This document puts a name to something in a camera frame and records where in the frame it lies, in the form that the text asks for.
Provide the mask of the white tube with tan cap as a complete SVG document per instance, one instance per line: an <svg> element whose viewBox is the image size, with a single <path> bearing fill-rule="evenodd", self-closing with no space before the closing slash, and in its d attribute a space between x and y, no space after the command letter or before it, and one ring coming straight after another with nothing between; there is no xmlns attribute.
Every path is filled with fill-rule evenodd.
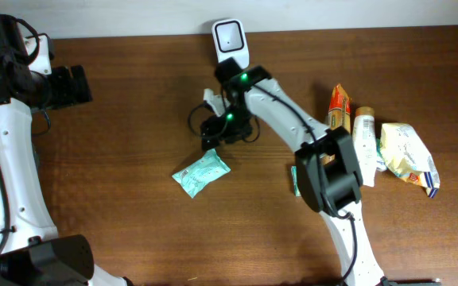
<svg viewBox="0 0 458 286"><path fill-rule="evenodd" d="M377 149L375 137L375 111L369 106L361 106L355 111L352 139L355 146L363 185L375 185L377 170Z"/></svg>

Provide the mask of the teal crinkled wipes packet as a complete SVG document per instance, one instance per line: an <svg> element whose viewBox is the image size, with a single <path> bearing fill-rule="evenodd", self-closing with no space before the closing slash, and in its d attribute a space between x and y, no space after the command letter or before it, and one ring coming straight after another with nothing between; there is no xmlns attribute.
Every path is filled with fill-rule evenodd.
<svg viewBox="0 0 458 286"><path fill-rule="evenodd" d="M228 174L231 169L214 149L208 150L199 160L176 172L172 178L193 199L208 184Z"/></svg>

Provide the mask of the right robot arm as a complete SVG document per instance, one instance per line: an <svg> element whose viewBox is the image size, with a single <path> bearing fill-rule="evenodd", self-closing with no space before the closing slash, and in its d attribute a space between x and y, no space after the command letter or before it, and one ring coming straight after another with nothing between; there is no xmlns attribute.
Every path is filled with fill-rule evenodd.
<svg viewBox="0 0 458 286"><path fill-rule="evenodd" d="M248 141L250 119L265 122L295 158L297 186L332 237L341 285L388 285L373 254L363 222L363 174L351 135L330 129L302 110L263 67L243 69L234 58L219 62L221 93L207 90L203 106L213 115L200 125L202 149Z"/></svg>

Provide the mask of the small teal tissue pack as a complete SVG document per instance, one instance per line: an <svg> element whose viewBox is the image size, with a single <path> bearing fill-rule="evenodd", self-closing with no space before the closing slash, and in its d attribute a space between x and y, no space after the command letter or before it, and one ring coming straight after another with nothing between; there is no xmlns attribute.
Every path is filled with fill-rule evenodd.
<svg viewBox="0 0 458 286"><path fill-rule="evenodd" d="M297 181L297 167L294 165L291 167L290 169L290 172L291 172L291 176L292 176L292 181L293 181L293 194L296 196L296 197L300 197L301 196L301 193L300 193L300 190L298 188L298 181Z"/></svg>
<svg viewBox="0 0 458 286"><path fill-rule="evenodd" d="M386 162L384 161L381 153L381 141L377 138L376 140L376 170L379 172L385 172L387 170Z"/></svg>

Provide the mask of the orange and tan snack package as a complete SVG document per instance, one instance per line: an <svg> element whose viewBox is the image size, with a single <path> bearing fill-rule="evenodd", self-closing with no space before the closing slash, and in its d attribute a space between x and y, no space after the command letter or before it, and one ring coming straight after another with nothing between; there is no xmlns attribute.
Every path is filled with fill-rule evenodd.
<svg viewBox="0 0 458 286"><path fill-rule="evenodd" d="M330 129L339 127L351 132L351 98L342 85L337 84L332 91L326 123Z"/></svg>

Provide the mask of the cream and blue chip bag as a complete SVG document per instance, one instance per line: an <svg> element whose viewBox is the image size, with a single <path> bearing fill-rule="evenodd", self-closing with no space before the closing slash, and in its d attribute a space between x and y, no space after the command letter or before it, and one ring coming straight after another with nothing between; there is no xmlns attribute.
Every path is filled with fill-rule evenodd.
<svg viewBox="0 0 458 286"><path fill-rule="evenodd" d="M430 151L415 129L406 123L383 123L380 153L387 168L397 178L425 189L433 199L441 179Z"/></svg>

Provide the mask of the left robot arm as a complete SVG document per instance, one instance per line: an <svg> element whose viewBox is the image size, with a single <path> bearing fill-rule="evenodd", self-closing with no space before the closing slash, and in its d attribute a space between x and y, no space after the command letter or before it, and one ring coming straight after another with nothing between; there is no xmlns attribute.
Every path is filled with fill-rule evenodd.
<svg viewBox="0 0 458 286"><path fill-rule="evenodd" d="M81 66L53 67L53 42L0 14L0 285L127 285L94 261L80 234L60 237L45 205L33 115L90 102Z"/></svg>

